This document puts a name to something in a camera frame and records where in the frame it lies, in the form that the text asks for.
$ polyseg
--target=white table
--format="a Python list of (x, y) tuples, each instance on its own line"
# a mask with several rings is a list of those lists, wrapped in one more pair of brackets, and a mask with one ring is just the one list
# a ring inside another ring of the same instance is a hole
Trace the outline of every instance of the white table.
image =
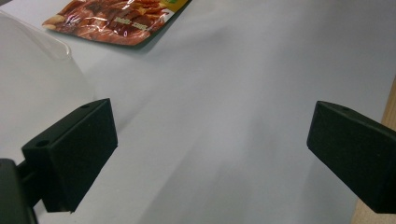
[[(40, 27), (68, 2), (0, 9)], [(305, 141), (317, 100), (380, 120), (395, 8), (193, 0), (143, 49), (50, 33), (111, 99), (120, 142), (76, 213), (39, 204), (40, 223), (348, 223), (356, 196)]]

